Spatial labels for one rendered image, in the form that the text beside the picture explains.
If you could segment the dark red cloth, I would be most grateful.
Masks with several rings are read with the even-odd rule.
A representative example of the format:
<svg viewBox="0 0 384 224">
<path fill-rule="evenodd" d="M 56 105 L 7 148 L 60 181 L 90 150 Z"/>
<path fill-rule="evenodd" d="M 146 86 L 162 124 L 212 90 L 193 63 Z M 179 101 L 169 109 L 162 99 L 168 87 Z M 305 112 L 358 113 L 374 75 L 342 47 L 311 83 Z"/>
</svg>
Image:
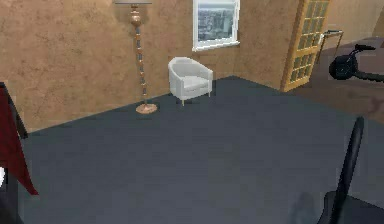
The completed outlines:
<svg viewBox="0 0 384 224">
<path fill-rule="evenodd" d="M 31 195 L 38 195 L 28 171 L 8 96 L 3 88 L 0 88 L 0 167 L 7 168 Z"/>
</svg>

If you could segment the white framed window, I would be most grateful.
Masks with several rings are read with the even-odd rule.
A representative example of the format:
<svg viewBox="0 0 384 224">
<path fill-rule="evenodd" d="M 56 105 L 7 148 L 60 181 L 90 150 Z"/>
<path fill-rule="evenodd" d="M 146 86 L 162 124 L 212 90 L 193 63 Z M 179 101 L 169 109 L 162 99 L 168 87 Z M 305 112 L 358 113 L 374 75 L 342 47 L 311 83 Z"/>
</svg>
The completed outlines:
<svg viewBox="0 0 384 224">
<path fill-rule="evenodd" d="M 240 0 L 193 0 L 194 52 L 236 46 Z"/>
</svg>

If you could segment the yellow glass panelled door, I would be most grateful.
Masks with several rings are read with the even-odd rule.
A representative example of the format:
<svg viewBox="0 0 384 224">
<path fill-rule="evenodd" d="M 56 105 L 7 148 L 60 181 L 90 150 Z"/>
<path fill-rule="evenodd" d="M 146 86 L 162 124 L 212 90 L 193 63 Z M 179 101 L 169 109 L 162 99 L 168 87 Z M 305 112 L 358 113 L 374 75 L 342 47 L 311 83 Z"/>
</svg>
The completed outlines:
<svg viewBox="0 0 384 224">
<path fill-rule="evenodd" d="M 331 0 L 299 0 L 280 84 L 282 92 L 288 92 L 309 81 L 330 2 Z"/>
</svg>

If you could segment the black chair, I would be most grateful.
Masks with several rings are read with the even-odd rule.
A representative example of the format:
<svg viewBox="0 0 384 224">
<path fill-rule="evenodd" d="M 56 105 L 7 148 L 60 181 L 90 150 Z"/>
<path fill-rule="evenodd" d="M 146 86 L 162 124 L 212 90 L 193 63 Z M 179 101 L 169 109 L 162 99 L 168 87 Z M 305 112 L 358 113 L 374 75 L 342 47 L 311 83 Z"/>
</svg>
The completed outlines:
<svg viewBox="0 0 384 224">
<path fill-rule="evenodd" d="M 348 195 L 364 133 L 364 118 L 356 118 L 338 186 L 324 196 L 324 206 L 317 224 L 384 224 L 384 208 Z"/>
</svg>

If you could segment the copper floor lamp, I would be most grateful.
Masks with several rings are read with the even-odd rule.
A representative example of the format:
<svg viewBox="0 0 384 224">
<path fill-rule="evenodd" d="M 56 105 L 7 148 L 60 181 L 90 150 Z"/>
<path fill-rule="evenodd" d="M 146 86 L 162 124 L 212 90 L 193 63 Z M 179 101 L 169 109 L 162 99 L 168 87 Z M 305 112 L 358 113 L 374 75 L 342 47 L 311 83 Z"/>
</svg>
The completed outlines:
<svg viewBox="0 0 384 224">
<path fill-rule="evenodd" d="M 136 107 L 136 112 L 139 114 L 151 114 L 157 111 L 158 107 L 147 101 L 147 83 L 145 79 L 143 48 L 141 45 L 141 30 L 142 24 L 140 12 L 138 8 L 140 5 L 149 5 L 152 0 L 113 0 L 116 5 L 129 5 L 131 7 L 130 23 L 134 27 L 134 43 L 136 47 L 136 61 L 138 74 L 140 75 L 140 85 L 142 87 L 143 103 Z"/>
</svg>

